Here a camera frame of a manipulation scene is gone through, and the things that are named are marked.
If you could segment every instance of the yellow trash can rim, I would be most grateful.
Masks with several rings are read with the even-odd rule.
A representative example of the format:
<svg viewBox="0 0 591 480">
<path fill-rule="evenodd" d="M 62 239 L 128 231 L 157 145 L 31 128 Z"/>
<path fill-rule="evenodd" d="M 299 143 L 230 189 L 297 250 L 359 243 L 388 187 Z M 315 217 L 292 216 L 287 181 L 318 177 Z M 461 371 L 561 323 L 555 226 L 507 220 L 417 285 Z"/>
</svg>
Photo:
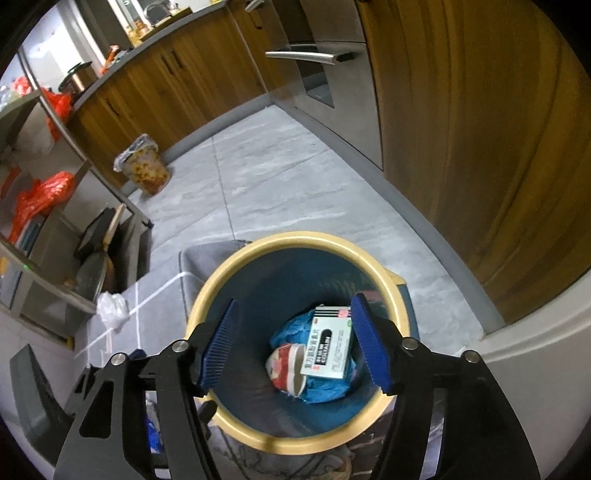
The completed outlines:
<svg viewBox="0 0 591 480">
<path fill-rule="evenodd" d="M 205 321 L 213 299 L 222 286 L 244 265 L 263 255 L 290 248 L 324 250 L 338 255 L 362 270 L 375 284 L 384 300 L 389 318 L 396 324 L 402 336 L 410 335 L 410 323 L 404 301 L 397 285 L 402 279 L 384 268 L 376 259 L 357 245 L 342 238 L 320 232 L 287 232 L 257 240 L 229 257 L 209 277 L 199 292 L 191 313 L 185 337 Z M 378 391 L 367 405 L 351 420 L 340 427 L 320 435 L 301 438 L 279 438 L 259 432 L 234 417 L 210 392 L 207 400 L 217 402 L 215 423 L 234 439 L 254 449 L 280 455 L 309 455 L 324 452 L 347 443 L 372 425 L 388 407 L 392 397 Z"/>
</svg>

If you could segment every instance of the frying pan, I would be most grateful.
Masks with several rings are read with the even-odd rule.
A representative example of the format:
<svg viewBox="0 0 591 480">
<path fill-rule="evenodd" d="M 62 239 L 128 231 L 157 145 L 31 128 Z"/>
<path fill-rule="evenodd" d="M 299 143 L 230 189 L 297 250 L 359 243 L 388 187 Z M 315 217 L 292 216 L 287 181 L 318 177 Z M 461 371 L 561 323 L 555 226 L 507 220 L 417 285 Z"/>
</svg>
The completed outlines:
<svg viewBox="0 0 591 480">
<path fill-rule="evenodd" d="M 108 250 L 124 211 L 124 204 L 117 207 L 101 248 L 84 260 L 76 274 L 76 293 L 90 301 L 96 302 L 102 291 L 109 293 L 115 291 L 115 267 L 109 258 Z"/>
</svg>

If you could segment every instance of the red and white paper cup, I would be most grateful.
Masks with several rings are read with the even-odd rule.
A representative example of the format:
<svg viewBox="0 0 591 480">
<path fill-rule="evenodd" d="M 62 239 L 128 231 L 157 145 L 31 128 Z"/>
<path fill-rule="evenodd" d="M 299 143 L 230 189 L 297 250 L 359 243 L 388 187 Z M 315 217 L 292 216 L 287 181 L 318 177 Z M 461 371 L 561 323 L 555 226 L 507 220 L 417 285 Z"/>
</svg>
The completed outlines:
<svg viewBox="0 0 591 480">
<path fill-rule="evenodd" d="M 304 363 L 306 346 L 302 343 L 286 343 L 267 359 L 267 374 L 275 388 L 299 397 L 306 386 L 306 376 L 300 370 Z"/>
</svg>

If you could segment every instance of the trash can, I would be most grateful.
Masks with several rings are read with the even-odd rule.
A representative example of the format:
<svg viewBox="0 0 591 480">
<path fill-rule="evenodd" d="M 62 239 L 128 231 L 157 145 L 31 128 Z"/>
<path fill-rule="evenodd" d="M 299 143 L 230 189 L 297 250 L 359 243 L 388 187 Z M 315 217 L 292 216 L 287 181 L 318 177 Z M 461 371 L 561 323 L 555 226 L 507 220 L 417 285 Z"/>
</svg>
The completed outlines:
<svg viewBox="0 0 591 480">
<path fill-rule="evenodd" d="M 381 393 L 364 367 L 353 391 L 322 404 L 278 392 L 265 369 L 269 339 L 285 322 L 320 303 L 348 305 L 358 292 L 403 336 L 418 337 L 404 280 L 338 237 L 317 232 L 272 235 L 220 265 L 197 296 L 186 331 L 188 338 L 197 324 L 220 318 L 229 299 L 239 302 L 240 331 L 222 379 L 209 395 L 218 403 L 214 422 L 252 448 L 282 455 L 335 448 L 374 423 L 392 397 Z"/>
<path fill-rule="evenodd" d="M 117 156 L 113 170 L 123 172 L 150 196 L 160 192 L 170 180 L 170 171 L 162 163 L 158 145 L 148 134 L 140 135 L 127 150 Z"/>
</svg>

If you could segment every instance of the stainless steel appliance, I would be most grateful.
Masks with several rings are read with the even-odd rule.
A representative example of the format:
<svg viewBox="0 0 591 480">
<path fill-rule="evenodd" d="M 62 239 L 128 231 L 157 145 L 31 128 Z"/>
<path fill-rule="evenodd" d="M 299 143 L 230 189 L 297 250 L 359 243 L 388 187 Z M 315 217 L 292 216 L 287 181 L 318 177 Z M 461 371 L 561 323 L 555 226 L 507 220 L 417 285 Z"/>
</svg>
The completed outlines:
<svg viewBox="0 0 591 480">
<path fill-rule="evenodd" d="M 144 9 L 144 15 L 152 25 L 155 25 L 166 17 L 169 17 L 170 10 L 161 2 L 154 2 Z"/>
<path fill-rule="evenodd" d="M 97 80 L 98 77 L 92 69 L 92 62 L 87 61 L 74 65 L 57 89 L 61 93 L 69 93 L 76 100 L 76 98 Z"/>
<path fill-rule="evenodd" d="M 257 8 L 274 46 L 267 57 L 288 63 L 293 106 L 382 168 L 374 79 L 354 1 L 255 1 L 247 8 Z"/>
</svg>

